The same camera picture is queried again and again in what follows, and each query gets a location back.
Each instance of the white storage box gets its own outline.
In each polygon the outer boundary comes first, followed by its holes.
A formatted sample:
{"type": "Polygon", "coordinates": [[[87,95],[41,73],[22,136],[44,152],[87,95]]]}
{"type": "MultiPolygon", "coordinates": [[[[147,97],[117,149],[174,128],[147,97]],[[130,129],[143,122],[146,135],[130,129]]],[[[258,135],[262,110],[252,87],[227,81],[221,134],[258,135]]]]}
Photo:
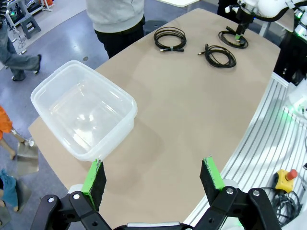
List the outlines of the white storage box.
{"type": "Polygon", "coordinates": [[[82,161],[103,160],[133,129],[137,114],[128,93],[78,61],[39,84],[31,101],[55,137],[82,161]]]}

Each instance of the gray floor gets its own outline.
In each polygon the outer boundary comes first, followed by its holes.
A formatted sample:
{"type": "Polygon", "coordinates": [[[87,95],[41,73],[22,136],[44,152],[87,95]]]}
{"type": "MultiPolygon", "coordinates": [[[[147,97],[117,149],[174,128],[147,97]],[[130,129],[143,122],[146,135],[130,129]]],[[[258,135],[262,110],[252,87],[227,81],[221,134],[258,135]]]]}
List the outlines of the gray floor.
{"type": "MultiPolygon", "coordinates": [[[[215,5],[205,2],[195,3],[192,7],[204,8],[211,12],[216,12],[217,10],[215,5]]],[[[186,13],[184,8],[146,0],[146,20],[164,20],[168,22],[184,13],[186,13]]],[[[260,26],[256,24],[251,25],[250,28],[255,32],[260,31],[260,26]]],[[[276,44],[280,43],[280,38],[272,33],[269,33],[267,38],[276,44]]],[[[0,71],[0,104],[5,108],[11,120],[14,121],[15,129],[25,137],[30,136],[27,128],[38,117],[30,101],[30,94],[42,80],[70,60],[81,61],[95,69],[108,59],[103,45],[99,43],[93,32],[92,23],[86,12],[81,12],[57,26],[30,45],[27,50],[27,54],[43,55],[42,69],[37,76],[28,72],[27,78],[23,82],[13,82],[9,69],[0,71]]],[[[15,149],[17,148],[17,142],[11,136],[5,135],[5,139],[11,146],[15,146],[15,149]]],[[[9,155],[4,149],[0,149],[1,168],[5,168],[9,172],[17,172],[16,162],[10,161],[9,155]]],[[[21,214],[14,213],[10,209],[12,220],[3,229],[30,229],[40,198],[47,194],[56,194],[59,197],[63,197],[67,193],[66,188],[41,154],[39,169],[38,173],[21,178],[26,186],[32,190],[32,195],[21,214]]],[[[81,228],[79,225],[73,225],[70,229],[81,228]]]]}

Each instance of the orange shirt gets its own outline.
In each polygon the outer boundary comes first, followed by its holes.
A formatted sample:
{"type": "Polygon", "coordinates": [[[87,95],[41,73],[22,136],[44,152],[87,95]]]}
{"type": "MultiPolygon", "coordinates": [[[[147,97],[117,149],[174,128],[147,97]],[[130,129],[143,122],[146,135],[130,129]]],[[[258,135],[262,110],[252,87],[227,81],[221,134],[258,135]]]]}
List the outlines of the orange shirt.
{"type": "Polygon", "coordinates": [[[3,133],[10,133],[13,128],[13,121],[5,113],[4,109],[0,105],[0,140],[2,139],[3,133]]]}

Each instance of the person in gray sweatshirt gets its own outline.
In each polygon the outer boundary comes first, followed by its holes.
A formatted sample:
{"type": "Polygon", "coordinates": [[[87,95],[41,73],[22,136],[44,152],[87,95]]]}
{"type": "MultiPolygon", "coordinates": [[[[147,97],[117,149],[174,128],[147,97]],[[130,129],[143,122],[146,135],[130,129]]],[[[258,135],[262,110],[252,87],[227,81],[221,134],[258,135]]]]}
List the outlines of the person in gray sweatshirt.
{"type": "Polygon", "coordinates": [[[109,58],[143,37],[144,0],[86,0],[86,6],[109,58]]]}

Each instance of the gray step stool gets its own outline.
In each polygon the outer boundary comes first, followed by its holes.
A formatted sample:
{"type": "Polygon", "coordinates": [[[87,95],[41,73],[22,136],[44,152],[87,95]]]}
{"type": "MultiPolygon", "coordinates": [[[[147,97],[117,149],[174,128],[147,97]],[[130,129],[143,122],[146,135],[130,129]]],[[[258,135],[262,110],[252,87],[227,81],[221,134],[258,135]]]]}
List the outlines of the gray step stool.
{"type": "Polygon", "coordinates": [[[41,28],[38,26],[34,17],[30,14],[27,14],[26,16],[24,16],[24,18],[20,20],[20,25],[24,31],[24,36],[27,39],[30,39],[33,33],[41,31],[41,28]]]}
{"type": "Polygon", "coordinates": [[[145,25],[143,26],[144,35],[148,35],[152,31],[164,26],[166,23],[167,23],[166,21],[158,21],[158,20],[146,21],[145,25]]]}

